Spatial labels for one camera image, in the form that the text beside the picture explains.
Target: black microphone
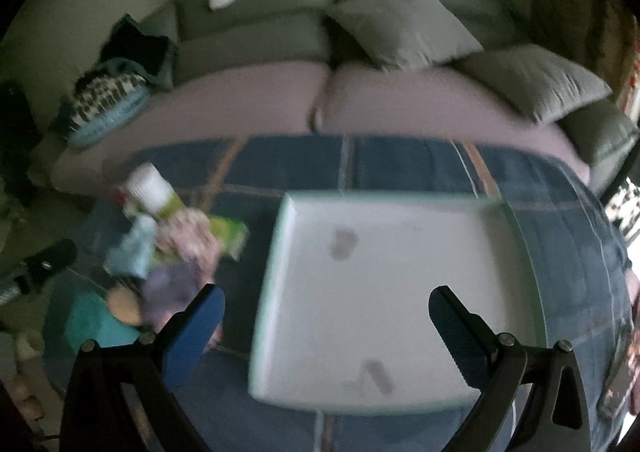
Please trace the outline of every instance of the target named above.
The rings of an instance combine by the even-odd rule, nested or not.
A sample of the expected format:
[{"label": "black microphone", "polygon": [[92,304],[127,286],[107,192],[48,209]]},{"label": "black microphone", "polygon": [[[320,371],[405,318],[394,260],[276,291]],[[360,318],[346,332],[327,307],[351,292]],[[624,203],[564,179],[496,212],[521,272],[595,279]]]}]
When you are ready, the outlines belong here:
[{"label": "black microphone", "polygon": [[0,274],[0,306],[20,295],[39,293],[47,279],[72,265],[77,255],[75,243],[63,239]]}]

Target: white tray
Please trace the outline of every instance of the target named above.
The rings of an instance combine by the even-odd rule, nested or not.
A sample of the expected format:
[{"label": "white tray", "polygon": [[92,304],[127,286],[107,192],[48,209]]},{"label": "white tray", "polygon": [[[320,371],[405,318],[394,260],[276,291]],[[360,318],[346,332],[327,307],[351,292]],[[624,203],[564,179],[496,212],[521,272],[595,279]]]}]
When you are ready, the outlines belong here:
[{"label": "white tray", "polygon": [[446,284],[494,332],[546,344],[540,296],[499,199],[292,193],[262,286],[249,391],[333,414],[473,403],[428,312]]}]

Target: curtain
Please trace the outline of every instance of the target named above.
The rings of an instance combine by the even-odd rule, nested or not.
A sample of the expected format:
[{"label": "curtain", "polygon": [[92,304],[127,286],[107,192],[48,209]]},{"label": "curtain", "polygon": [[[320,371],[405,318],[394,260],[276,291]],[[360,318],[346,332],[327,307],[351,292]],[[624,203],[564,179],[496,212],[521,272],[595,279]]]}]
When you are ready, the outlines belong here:
[{"label": "curtain", "polygon": [[638,120],[638,93],[630,93],[638,81],[638,27],[624,0],[532,0],[530,35],[609,83],[612,101]]}]

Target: metal screw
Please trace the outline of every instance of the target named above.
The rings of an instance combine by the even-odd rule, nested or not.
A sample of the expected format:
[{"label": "metal screw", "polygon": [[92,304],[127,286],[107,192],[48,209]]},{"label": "metal screw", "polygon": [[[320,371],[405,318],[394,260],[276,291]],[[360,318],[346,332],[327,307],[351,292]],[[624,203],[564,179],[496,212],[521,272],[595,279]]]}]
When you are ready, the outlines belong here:
[{"label": "metal screw", "polygon": [[558,340],[556,345],[558,346],[558,349],[565,353],[570,353],[574,350],[574,345],[569,340]]},{"label": "metal screw", "polygon": [[90,353],[95,349],[95,340],[85,340],[80,349],[83,353]]},{"label": "metal screw", "polygon": [[505,347],[511,347],[516,343],[516,339],[511,333],[500,333],[498,335],[498,342],[500,342]]},{"label": "metal screw", "polygon": [[138,337],[138,342],[140,342],[144,346],[148,346],[149,344],[152,344],[155,341],[156,341],[156,334],[152,333],[151,331],[149,331],[147,333],[142,333]]}]

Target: gray sofa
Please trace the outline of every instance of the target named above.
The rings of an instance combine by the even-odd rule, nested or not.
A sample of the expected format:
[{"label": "gray sofa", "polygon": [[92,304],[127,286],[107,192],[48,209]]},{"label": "gray sofa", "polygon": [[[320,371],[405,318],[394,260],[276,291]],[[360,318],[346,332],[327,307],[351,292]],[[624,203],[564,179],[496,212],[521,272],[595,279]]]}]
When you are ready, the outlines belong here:
[{"label": "gray sofa", "polygon": [[[133,152],[212,137],[380,133],[469,140],[561,159],[597,194],[631,148],[598,165],[559,125],[535,125],[450,66],[382,72],[325,11],[340,0],[172,0],[142,22],[178,44],[172,92],[156,94],[100,143],[67,149],[52,170],[61,191],[101,195]],[[440,0],[485,50],[527,41],[508,0]],[[571,115],[565,118],[571,122]]]}]

